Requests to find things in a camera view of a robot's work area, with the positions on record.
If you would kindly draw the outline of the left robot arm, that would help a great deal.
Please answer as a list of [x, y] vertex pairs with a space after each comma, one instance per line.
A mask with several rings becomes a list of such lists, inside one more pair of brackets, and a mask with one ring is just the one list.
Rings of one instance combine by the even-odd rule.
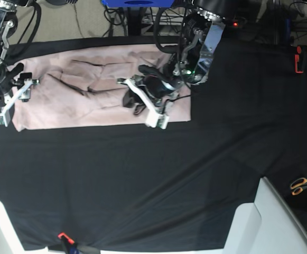
[[169, 109], [183, 98], [181, 89], [207, 81], [215, 50], [226, 25], [234, 23], [238, 5], [238, 1], [182, 1], [177, 5], [184, 8], [184, 15], [175, 46], [160, 44], [160, 20], [167, 10], [160, 8], [154, 19], [153, 38], [157, 48], [170, 55], [169, 61], [162, 68], [140, 65], [140, 75], [118, 79], [129, 88], [123, 106], [134, 108], [134, 115], [147, 110], [145, 125], [165, 129]]

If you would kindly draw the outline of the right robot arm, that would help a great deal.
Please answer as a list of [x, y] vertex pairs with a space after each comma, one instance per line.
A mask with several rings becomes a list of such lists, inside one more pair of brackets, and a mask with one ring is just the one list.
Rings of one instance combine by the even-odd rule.
[[[26, 45], [20, 52], [12, 53], [9, 52], [8, 39], [18, 27], [16, 11], [19, 6], [34, 8], [36, 24]], [[6, 60], [21, 56], [30, 47], [39, 28], [41, 14], [41, 7], [36, 1], [0, 1], [0, 125], [5, 127], [10, 123], [10, 109], [15, 102], [28, 102], [31, 98], [31, 89], [40, 83], [38, 79], [32, 78], [32, 73], [24, 72], [22, 63], [8, 70]]]

